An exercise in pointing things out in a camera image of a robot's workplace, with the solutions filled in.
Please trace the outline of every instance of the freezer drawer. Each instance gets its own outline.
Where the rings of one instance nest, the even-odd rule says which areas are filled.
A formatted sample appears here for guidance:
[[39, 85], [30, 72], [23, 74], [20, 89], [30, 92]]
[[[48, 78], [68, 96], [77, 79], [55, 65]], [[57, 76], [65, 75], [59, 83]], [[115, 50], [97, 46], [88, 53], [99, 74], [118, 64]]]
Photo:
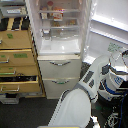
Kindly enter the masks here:
[[31, 48], [28, 31], [0, 32], [0, 49]]
[[31, 49], [0, 50], [0, 67], [35, 65]]
[[72, 89], [78, 81], [79, 78], [51, 80], [44, 79], [43, 83], [45, 86], [47, 99], [59, 99], [65, 90]]
[[38, 75], [36, 65], [30, 66], [12, 66], [12, 67], [0, 67], [0, 77], [11, 76], [34, 76]]
[[38, 60], [42, 78], [69, 78], [79, 77], [81, 71], [81, 59], [70, 59], [60, 56], [57, 60]]
[[35, 81], [26, 82], [0, 82], [0, 93], [26, 93], [39, 92], [38, 77]]

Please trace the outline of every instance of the white refrigerator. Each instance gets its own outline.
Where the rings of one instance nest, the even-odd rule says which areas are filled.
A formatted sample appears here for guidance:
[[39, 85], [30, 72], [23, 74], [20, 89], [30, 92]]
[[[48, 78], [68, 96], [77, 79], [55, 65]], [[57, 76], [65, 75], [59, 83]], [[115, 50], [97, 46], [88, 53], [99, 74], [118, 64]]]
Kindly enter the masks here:
[[88, 64], [128, 49], [128, 0], [25, 0], [48, 99], [79, 81]]

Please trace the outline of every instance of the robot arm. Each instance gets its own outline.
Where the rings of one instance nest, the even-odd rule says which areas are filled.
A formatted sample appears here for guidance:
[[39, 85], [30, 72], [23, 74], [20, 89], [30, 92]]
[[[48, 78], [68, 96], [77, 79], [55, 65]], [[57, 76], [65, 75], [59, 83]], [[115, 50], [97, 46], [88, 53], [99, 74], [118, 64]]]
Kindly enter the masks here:
[[97, 58], [76, 86], [61, 95], [48, 126], [85, 128], [91, 117], [91, 103], [97, 101], [100, 82], [109, 75], [109, 71], [110, 58]]

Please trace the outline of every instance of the wooden cabinet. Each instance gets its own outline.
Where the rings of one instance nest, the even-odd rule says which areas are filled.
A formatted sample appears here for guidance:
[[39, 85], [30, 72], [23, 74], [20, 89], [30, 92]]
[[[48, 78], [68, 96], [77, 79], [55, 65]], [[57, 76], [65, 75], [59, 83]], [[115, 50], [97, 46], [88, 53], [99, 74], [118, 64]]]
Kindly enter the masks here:
[[[9, 81], [7, 79], [36, 77], [36, 80]], [[45, 96], [30, 30], [0, 32], [0, 94]]]

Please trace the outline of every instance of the open drawer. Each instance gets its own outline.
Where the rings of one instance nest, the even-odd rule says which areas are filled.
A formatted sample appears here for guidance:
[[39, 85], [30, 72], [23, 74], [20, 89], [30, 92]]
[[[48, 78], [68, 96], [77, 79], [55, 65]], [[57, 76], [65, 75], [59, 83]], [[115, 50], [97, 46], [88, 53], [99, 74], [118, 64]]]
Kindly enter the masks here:
[[0, 50], [0, 67], [35, 65], [31, 49]]
[[32, 76], [27, 77], [25, 81], [19, 80], [19, 82], [14, 79], [15, 77], [13, 79], [10, 77], [8, 80], [6, 78], [6, 82], [0, 82], [0, 93], [27, 93], [40, 91], [39, 79], [37, 76], [34, 76], [34, 78], [32, 78]]
[[0, 77], [11, 76], [33, 76], [38, 75], [36, 65], [30, 66], [13, 66], [13, 67], [0, 67]]
[[0, 32], [0, 49], [31, 48], [27, 30]]

